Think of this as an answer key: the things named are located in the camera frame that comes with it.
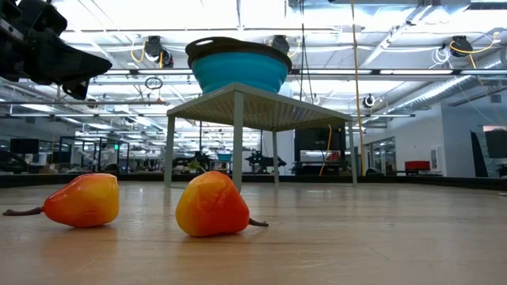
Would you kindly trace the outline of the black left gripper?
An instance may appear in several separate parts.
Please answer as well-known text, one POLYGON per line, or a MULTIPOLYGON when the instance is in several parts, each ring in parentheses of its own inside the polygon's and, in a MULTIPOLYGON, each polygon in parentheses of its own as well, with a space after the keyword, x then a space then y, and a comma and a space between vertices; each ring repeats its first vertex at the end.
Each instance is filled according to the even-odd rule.
POLYGON ((40 85, 55 83, 74 99, 85 100, 90 79, 104 74, 112 64, 65 44, 49 28, 43 32, 30 29, 29 3, 0 0, 0 77, 13 82, 30 78, 40 85))

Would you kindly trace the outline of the small orange-yellow pear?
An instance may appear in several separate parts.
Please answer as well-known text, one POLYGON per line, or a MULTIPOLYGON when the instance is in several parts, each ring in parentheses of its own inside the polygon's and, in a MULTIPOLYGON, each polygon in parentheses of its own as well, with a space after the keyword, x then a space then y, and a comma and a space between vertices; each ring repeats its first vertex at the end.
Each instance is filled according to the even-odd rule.
POLYGON ((228 175, 211 171, 193 178, 177 204, 179 228, 192 237, 235 234, 248 226, 267 227, 250 210, 228 175))
POLYGON ((51 194, 41 207, 27 211, 8 209, 5 216, 45 214, 50 220, 76 228, 103 226, 120 211, 119 185, 109 173, 89 173, 74 178, 51 194))

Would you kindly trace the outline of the blue collapsible colander grey rim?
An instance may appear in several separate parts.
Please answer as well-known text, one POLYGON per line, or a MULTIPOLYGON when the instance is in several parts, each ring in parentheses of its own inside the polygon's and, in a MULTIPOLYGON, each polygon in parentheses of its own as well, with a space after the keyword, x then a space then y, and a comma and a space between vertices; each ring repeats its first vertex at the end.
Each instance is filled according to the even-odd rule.
POLYGON ((194 40, 187 44, 185 53, 204 94, 235 82, 278 93, 292 69, 286 53, 230 37, 194 40))

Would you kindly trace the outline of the green perforated metal shelf riser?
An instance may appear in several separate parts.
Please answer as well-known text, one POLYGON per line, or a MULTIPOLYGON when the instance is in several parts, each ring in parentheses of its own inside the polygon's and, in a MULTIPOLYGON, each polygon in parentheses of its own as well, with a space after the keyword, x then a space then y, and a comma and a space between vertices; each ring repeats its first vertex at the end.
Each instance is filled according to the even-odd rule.
POLYGON ((349 137, 353 138, 353 118, 350 115, 237 82, 168 110, 167 118, 164 170, 164 185, 167 188, 172 183, 177 118, 233 127, 232 180, 238 190, 242 189, 242 142, 245 127, 272 133, 275 167, 278 166, 276 134, 280 131, 346 123, 349 137))

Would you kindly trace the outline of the black perforated controller box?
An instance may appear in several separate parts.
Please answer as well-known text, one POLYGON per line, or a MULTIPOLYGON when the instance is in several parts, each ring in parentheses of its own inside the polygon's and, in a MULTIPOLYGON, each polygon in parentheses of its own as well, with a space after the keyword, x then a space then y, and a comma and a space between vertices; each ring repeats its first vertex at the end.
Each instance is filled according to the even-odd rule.
POLYGON ((295 130, 294 166, 296 176, 340 176, 346 171, 343 125, 295 130))

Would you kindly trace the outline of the red padded stool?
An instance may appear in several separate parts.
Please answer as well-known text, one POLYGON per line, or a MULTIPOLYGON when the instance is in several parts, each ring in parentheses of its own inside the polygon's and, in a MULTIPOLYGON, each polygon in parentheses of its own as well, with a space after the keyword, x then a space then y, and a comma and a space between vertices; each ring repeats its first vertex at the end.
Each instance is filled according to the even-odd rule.
POLYGON ((431 169, 429 161, 405 161, 406 172, 429 171, 431 169))

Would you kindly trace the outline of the black upright panel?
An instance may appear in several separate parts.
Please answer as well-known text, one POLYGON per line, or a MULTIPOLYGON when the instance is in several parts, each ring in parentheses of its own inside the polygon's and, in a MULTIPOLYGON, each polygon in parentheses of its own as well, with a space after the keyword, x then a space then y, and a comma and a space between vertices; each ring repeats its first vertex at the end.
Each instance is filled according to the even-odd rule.
POLYGON ((482 154, 482 148, 480 146, 480 142, 478 140, 478 136, 475 132, 471 132, 471 146, 472 146, 472 156, 475 168, 475 176, 476 177, 485 177, 489 176, 486 163, 484 161, 484 157, 482 154))

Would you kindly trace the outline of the black monitor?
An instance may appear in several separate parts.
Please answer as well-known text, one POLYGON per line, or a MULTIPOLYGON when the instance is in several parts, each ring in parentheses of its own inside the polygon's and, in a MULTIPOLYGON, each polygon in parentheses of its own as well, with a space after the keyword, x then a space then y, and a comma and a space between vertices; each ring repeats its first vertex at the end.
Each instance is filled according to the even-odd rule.
POLYGON ((486 131, 486 146, 490 158, 507 158, 507 131, 495 129, 486 131))

